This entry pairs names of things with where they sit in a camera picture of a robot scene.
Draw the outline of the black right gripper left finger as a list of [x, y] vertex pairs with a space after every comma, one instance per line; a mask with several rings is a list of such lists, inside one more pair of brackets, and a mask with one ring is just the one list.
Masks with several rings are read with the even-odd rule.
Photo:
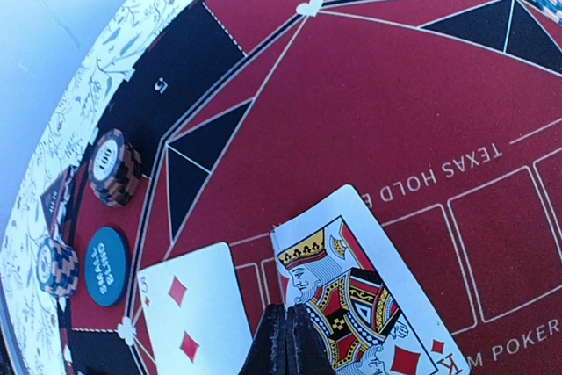
[[285, 307], [268, 305], [239, 375], [286, 373]]

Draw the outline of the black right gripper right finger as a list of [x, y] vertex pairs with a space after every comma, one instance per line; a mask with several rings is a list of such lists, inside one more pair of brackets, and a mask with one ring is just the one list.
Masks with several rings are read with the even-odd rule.
[[326, 352], [311, 322], [306, 306], [291, 306], [287, 311], [287, 373], [334, 374]]

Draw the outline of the king of diamonds card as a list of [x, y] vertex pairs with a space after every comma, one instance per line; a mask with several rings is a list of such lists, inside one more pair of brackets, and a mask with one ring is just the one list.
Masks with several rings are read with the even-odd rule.
[[337, 374], [467, 374], [428, 296], [350, 184], [270, 235], [285, 304], [306, 307]]

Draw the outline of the blue small blind button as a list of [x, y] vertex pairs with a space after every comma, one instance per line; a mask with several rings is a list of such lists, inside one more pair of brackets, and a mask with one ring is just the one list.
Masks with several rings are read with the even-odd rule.
[[93, 301], [101, 307], [116, 305], [125, 293], [130, 251], [124, 235], [101, 227], [92, 236], [85, 255], [84, 279]]

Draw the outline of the red black chip stack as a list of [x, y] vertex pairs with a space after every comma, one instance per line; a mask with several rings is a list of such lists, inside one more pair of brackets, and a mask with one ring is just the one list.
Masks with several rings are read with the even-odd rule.
[[97, 142], [89, 161], [90, 188], [106, 206], [125, 206], [141, 181], [141, 155], [118, 128]]

